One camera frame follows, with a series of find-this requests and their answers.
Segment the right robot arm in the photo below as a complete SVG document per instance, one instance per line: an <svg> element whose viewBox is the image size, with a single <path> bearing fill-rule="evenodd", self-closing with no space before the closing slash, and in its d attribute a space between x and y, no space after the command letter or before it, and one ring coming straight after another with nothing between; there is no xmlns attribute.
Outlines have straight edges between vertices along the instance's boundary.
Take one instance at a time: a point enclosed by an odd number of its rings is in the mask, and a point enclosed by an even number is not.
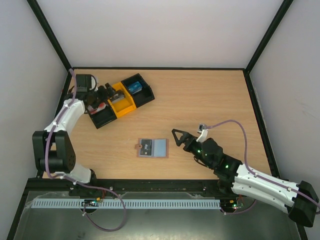
<svg viewBox="0 0 320 240"><path fill-rule="evenodd" d="M319 198L313 186L280 179L260 172L223 152L213 138L201 141L189 132L172 129L176 145L193 154L194 160L218 177L218 191L247 196L269 204L304 227L311 228L319 208Z"/></svg>

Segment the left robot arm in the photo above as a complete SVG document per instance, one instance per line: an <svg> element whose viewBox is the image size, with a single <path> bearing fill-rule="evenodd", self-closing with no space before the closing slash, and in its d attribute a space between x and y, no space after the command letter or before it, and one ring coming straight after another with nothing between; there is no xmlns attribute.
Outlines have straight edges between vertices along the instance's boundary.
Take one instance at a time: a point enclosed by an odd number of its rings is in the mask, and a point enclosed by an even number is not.
<svg viewBox="0 0 320 240"><path fill-rule="evenodd" d="M120 196L109 188L95 186L95 173L92 169L76 162L76 153L69 134L78 119L86 112L86 103L90 98L97 100L98 80L91 74L75 74L73 92L63 101L62 107L53 121L42 131L32 135L33 153L37 170L47 174L49 179L70 181L88 189L109 192Z"/></svg>

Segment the white red card stack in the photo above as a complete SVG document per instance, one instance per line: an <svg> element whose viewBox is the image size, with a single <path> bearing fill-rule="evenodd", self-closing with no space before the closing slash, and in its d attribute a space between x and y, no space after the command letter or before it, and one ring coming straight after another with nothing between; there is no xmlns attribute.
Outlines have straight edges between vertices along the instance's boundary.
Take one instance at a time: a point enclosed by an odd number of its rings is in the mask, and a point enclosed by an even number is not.
<svg viewBox="0 0 320 240"><path fill-rule="evenodd" d="M94 115L94 114L104 110L105 108L106 108L106 103L101 102L99 104L89 105L87 107L87 112L90 113L91 115Z"/></svg>

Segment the blue card stack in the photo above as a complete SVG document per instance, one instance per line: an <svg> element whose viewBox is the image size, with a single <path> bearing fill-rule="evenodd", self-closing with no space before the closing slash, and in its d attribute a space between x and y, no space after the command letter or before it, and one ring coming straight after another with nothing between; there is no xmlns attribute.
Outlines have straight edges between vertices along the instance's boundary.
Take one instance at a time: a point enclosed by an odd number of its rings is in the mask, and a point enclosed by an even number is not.
<svg viewBox="0 0 320 240"><path fill-rule="evenodd" d="M125 86L131 95L137 94L143 90L143 85L139 81L135 81L131 84L126 84Z"/></svg>

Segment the yellow middle bin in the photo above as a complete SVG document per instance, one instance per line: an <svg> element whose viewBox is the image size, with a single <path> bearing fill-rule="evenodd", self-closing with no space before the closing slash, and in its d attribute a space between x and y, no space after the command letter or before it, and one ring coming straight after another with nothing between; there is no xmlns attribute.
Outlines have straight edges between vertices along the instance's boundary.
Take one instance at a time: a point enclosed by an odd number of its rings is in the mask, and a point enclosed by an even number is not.
<svg viewBox="0 0 320 240"><path fill-rule="evenodd" d="M121 90L124 93L124 98L118 100L116 103L111 102L110 99L108 100L108 103L110 104L117 118L121 118L124 115L136 110L137 107L133 97L121 82L113 84L112 87L115 90Z"/></svg>

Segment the left black bin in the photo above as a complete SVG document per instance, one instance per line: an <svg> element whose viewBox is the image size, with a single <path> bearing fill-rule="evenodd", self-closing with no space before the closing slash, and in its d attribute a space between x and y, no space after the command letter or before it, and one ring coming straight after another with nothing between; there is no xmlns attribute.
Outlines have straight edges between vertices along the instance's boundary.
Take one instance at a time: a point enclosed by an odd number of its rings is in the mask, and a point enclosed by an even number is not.
<svg viewBox="0 0 320 240"><path fill-rule="evenodd" d="M113 109L111 108L111 106L107 106L105 107L105 109L99 111L96 114L90 114L87 112L87 114L89 115L90 119L92 120L94 126L99 129L111 122L113 122L114 120L117 119L116 114L114 113Z"/></svg>

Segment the grey metal front plate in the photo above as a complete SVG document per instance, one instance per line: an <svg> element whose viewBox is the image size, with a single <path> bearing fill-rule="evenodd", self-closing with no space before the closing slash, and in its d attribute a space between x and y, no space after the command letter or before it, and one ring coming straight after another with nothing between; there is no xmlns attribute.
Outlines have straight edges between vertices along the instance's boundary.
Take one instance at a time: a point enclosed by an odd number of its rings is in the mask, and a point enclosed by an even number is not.
<svg viewBox="0 0 320 240"><path fill-rule="evenodd" d="M126 193L123 209L108 197L84 209L67 192L27 196L16 240L298 240L296 224L282 211L247 199L224 215L218 202L188 193Z"/></svg>

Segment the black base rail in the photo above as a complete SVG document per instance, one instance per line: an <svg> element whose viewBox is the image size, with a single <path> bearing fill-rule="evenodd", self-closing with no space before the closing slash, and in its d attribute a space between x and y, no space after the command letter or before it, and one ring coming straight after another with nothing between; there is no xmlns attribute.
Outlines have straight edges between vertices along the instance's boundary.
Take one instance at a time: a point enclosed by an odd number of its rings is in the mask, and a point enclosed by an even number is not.
<svg viewBox="0 0 320 240"><path fill-rule="evenodd" d="M215 199L233 199L237 195L233 192L220 192L219 181L209 180L141 180L141 179L98 179L98 187L112 188L119 195L125 193L188 193L199 194L202 197ZM81 198L101 197L102 191L79 185L73 186L71 182L60 179L30 178L28 179L24 194L30 191L67 192L69 196Z"/></svg>

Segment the black enclosure frame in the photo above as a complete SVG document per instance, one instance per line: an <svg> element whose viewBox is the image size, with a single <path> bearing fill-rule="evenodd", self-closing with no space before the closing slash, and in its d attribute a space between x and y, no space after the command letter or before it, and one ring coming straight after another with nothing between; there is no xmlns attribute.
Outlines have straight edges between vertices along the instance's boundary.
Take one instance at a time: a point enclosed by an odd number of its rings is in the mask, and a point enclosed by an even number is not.
<svg viewBox="0 0 320 240"><path fill-rule="evenodd" d="M271 170L271 173L275 177L280 176L280 172L278 170L278 166L274 157L274 153L270 144L269 136L267 134L267 129L265 126L265 122L263 120L262 111L260 109L258 99L253 87L253 83L250 77L250 72L253 70L255 64L257 63L258 59L260 58L261 54L263 53L264 49L266 48L267 44L269 43L270 39L272 38L273 34L275 33L276 29L278 28L279 24L281 23L282 19L286 15L288 9L292 5L293 0L283 0L279 9L277 10L274 18L272 19L267 31L265 32L262 40L260 41L257 49L255 50L252 58L250 59L247 67L245 68L232 68L232 67L85 67L85 69L90 70L179 70L179 71L187 71L187 70L199 70L199 71L242 71L244 74L244 79L247 85L248 93L250 96L251 104L253 107L253 111L255 114L255 118L257 121L257 125L259 128L260 136L262 137L262 143L264 146L264 150L267 156L267 161ZM43 31L45 32L48 40L50 41L51 45L53 46L55 52L57 53L60 61L62 62L63 66L66 70L71 68L71 64L69 63L58 39L56 38L47 18L45 17L39 3L36 0L28 0L27 3L29 4L33 14L37 18L39 24L41 25ZM17 235L18 225L21 222L21 217L23 214L23 207L27 201L27 194L31 189L36 190L63 190L67 187L67 183L64 181L63 183L58 183L58 181L54 180L53 183L49 183L48 180L43 179L40 176L41 172L37 172L36 177L30 178L27 181L26 187L22 194L21 200L17 207L15 216L13 218L13 222L11 224L10 230L8 232L7 239L13 240L14 237Z"/></svg>

